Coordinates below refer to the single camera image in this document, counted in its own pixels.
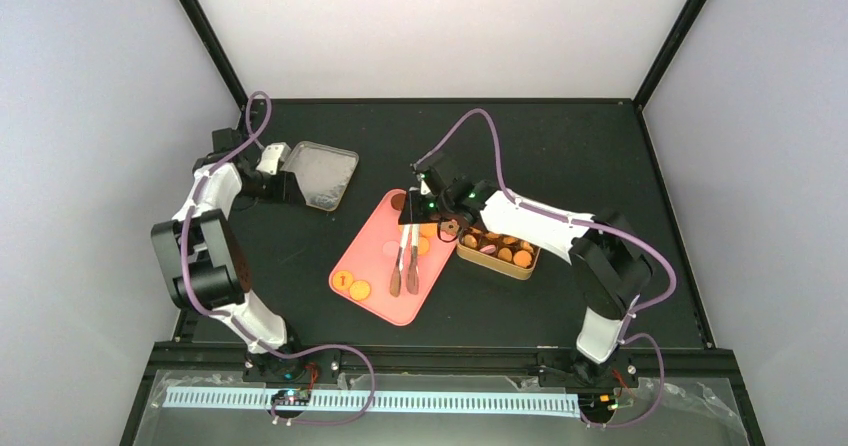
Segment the metal tongs white handles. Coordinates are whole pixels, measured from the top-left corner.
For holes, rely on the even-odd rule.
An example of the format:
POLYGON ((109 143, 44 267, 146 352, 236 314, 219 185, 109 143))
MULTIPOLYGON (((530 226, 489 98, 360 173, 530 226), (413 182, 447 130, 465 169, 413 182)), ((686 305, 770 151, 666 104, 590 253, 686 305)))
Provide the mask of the metal tongs white handles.
POLYGON ((394 267, 389 280, 389 294, 399 297, 401 289, 410 294, 419 293, 420 279, 418 268, 420 224, 404 225, 394 267))

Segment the silver metal tin lid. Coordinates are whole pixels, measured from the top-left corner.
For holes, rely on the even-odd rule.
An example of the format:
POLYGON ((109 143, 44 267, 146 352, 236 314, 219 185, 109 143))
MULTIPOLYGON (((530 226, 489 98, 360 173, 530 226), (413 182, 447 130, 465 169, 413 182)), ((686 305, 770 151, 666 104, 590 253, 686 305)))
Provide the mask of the silver metal tin lid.
POLYGON ((295 175, 307 206, 332 212, 338 208, 358 162, 356 152, 301 141, 283 162, 283 170, 295 175))

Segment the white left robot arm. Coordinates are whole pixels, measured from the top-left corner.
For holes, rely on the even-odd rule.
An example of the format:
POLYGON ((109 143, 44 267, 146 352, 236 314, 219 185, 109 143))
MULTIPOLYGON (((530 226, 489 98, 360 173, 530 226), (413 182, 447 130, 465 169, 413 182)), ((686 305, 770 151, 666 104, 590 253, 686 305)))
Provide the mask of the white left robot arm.
POLYGON ((251 164, 233 130, 218 130, 223 147, 195 161, 193 183, 171 219, 155 224, 151 241, 174 305, 215 320, 236 334, 255 366, 295 361, 302 355, 297 335, 254 291, 250 268, 229 223, 241 195, 276 200, 293 182, 283 169, 291 153, 272 143, 251 164))

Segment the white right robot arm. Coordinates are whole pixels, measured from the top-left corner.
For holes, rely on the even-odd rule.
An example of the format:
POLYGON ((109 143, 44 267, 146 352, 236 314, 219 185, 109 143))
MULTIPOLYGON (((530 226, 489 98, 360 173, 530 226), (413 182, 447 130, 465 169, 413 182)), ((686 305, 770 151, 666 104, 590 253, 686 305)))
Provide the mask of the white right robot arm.
POLYGON ((572 376, 593 385, 610 370, 628 315, 653 269, 620 216, 574 213, 504 190, 491 181, 459 180, 442 189, 408 189, 400 223, 457 222, 463 228, 525 240, 572 269, 586 310, 569 358, 572 376))

